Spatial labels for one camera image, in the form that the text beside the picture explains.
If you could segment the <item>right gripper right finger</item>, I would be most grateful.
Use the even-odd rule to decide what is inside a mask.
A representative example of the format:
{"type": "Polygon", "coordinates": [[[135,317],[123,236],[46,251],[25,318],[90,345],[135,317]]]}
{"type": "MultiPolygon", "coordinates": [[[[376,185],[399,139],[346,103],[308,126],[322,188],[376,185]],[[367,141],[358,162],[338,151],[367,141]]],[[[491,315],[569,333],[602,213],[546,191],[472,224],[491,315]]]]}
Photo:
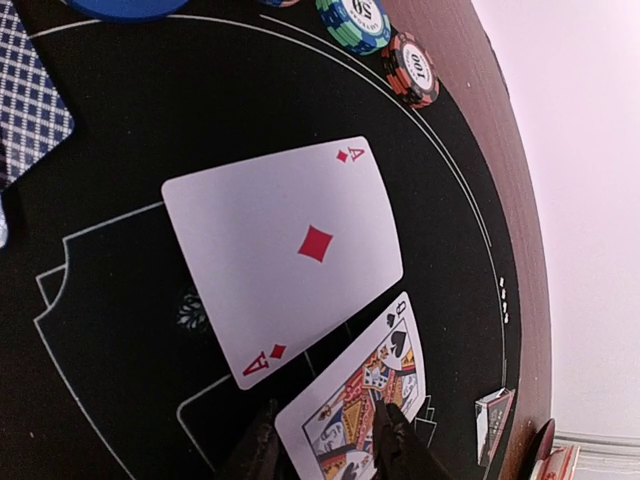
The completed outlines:
{"type": "Polygon", "coordinates": [[[375,403],[373,455],[375,479],[449,480],[452,476],[421,442],[395,403],[375,403]]]}

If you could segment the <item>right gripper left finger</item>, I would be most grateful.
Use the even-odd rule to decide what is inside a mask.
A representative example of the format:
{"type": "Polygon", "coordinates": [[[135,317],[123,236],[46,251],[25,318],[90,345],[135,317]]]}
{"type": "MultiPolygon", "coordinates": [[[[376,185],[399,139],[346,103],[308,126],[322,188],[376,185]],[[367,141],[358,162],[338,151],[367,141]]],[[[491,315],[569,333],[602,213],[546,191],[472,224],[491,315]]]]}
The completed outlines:
{"type": "Polygon", "coordinates": [[[216,479],[275,480],[283,478],[280,440],[275,429],[278,402],[270,399],[249,425],[216,479]]]}

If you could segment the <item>queen of spades card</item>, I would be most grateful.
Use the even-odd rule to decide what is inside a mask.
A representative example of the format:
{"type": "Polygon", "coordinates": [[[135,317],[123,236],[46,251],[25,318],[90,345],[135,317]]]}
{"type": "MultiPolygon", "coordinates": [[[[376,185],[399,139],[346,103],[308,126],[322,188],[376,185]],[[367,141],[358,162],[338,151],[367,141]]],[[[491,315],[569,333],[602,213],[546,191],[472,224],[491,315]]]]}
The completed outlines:
{"type": "Polygon", "coordinates": [[[426,399],[426,371],[410,298],[401,293],[275,419],[301,479],[371,479],[376,403],[412,420],[426,399]]]}

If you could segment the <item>red black triangular all-in marker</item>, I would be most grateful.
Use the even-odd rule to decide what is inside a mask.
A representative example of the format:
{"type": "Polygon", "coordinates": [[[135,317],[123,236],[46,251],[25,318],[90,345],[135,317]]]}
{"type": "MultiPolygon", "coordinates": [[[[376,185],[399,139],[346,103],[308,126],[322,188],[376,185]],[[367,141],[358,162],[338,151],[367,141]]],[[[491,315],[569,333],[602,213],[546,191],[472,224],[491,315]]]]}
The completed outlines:
{"type": "Polygon", "coordinates": [[[505,430],[514,392],[501,388],[475,401],[477,464],[489,466],[505,430]]]}

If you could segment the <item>ace of diamonds card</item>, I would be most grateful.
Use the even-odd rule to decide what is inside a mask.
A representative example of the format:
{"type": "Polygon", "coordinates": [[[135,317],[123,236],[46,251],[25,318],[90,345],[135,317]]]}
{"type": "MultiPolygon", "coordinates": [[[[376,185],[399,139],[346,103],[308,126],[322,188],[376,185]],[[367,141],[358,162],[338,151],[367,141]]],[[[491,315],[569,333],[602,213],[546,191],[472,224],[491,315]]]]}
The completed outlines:
{"type": "Polygon", "coordinates": [[[362,136],[176,177],[161,194],[243,390],[404,273],[389,195],[362,136]]]}

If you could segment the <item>single brown 100 poker chip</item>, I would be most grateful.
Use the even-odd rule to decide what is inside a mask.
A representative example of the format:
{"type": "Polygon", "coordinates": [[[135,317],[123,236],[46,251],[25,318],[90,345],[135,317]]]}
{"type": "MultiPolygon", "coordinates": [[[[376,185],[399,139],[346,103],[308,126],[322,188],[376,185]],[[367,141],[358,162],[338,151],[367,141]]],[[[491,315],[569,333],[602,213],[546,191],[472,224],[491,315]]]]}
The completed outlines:
{"type": "Polygon", "coordinates": [[[382,66],[394,93],[414,109],[427,107],[439,95],[435,66],[423,46],[409,32],[398,32],[382,50],[382,66]]]}

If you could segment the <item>single green blue poker chip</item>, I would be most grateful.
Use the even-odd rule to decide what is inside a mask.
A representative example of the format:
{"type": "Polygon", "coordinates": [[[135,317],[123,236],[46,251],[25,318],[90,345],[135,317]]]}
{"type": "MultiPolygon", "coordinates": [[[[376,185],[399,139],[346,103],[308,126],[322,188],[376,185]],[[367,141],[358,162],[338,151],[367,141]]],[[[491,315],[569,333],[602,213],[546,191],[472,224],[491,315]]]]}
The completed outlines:
{"type": "Polygon", "coordinates": [[[370,55],[390,42],[390,20],[379,1],[319,0],[316,10],[330,35],[351,53],[370,55]]]}

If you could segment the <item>single white blue poker chip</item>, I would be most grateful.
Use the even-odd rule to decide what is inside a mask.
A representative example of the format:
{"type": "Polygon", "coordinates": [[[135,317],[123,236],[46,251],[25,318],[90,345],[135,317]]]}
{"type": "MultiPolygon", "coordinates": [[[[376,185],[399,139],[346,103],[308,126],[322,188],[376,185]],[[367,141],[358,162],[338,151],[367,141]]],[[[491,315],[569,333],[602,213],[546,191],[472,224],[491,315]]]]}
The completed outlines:
{"type": "Polygon", "coordinates": [[[299,2],[299,0],[258,0],[259,3],[272,8],[287,8],[299,2]]]}

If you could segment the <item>blue small blind button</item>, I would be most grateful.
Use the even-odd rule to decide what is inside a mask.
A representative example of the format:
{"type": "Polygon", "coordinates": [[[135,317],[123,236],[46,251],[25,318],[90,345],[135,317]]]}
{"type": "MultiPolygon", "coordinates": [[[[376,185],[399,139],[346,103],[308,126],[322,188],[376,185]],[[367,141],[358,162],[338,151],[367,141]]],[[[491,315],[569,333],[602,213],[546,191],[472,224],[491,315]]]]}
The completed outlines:
{"type": "Polygon", "coordinates": [[[89,17],[119,23],[162,19],[189,3],[188,0],[68,0],[65,4],[89,17]]]}

